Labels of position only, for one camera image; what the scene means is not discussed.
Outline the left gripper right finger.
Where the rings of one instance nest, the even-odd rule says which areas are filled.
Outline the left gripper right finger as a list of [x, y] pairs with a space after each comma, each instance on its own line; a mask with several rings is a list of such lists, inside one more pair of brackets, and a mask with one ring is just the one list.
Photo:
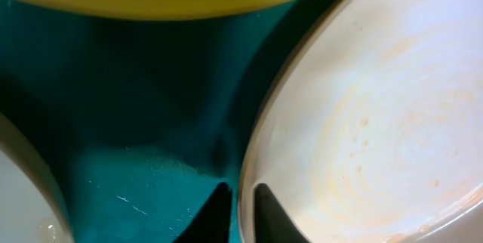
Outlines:
[[256, 243], [308, 243], [265, 183], [254, 190], [254, 237]]

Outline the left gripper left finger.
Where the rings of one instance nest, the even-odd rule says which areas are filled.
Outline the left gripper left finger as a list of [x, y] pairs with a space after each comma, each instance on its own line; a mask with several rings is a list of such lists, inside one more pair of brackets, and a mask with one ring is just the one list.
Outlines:
[[218, 183], [200, 211], [174, 243], [228, 243], [232, 189]]

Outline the pale pink plate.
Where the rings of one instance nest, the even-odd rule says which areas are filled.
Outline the pale pink plate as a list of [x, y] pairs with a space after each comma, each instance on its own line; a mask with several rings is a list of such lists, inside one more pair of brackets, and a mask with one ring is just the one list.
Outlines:
[[257, 120], [243, 242], [261, 189], [310, 242], [480, 242], [482, 0], [338, 0]]

